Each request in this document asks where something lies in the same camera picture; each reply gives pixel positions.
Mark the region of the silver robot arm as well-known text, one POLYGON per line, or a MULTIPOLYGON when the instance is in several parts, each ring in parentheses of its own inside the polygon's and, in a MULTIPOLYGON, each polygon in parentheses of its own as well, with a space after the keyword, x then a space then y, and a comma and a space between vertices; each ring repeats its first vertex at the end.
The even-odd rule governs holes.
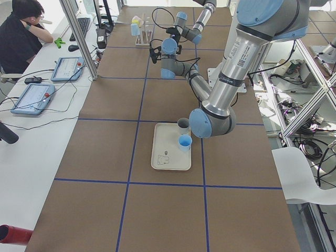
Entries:
POLYGON ((192 133, 198 138, 228 134, 236 124, 230 104, 254 62, 261 46, 272 41, 289 41, 303 37, 308 29, 310 1, 239 1, 236 7, 236 39, 222 62, 214 86, 210 86, 193 64, 176 58, 181 37, 198 44, 216 1, 199 1, 203 5, 193 28, 185 26, 187 15, 179 12, 170 37, 161 45, 161 77, 182 76, 190 84, 199 108, 189 116, 192 133))
POLYGON ((177 44, 180 43, 181 37, 194 44, 198 44, 202 39, 202 31, 205 28, 207 22, 209 21, 211 15, 214 13, 217 1, 216 0, 204 0, 195 1, 203 6, 198 19, 194 23, 192 28, 186 26, 187 14, 185 12, 178 12, 176 15, 176 20, 174 22, 174 30, 177 32, 176 35, 171 35, 177 44))

